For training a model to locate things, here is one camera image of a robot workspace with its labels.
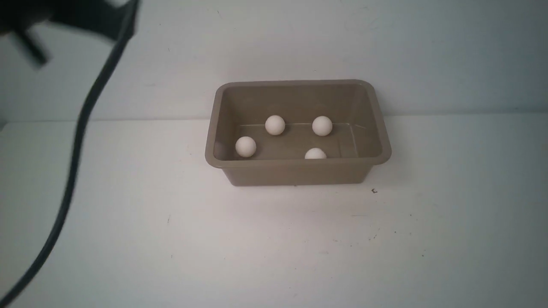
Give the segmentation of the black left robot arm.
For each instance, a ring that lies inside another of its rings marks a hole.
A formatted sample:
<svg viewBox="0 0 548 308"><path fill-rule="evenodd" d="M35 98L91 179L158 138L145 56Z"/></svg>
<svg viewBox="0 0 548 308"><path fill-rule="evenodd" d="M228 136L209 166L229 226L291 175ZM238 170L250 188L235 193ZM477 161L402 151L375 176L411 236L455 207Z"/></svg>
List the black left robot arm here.
<svg viewBox="0 0 548 308"><path fill-rule="evenodd" d="M135 34L139 0L116 6L108 0L2 0L1 33L12 34L31 62L41 68L49 62L39 39L30 29L41 22L54 23L102 36L114 43L116 66L128 41Z"/></svg>

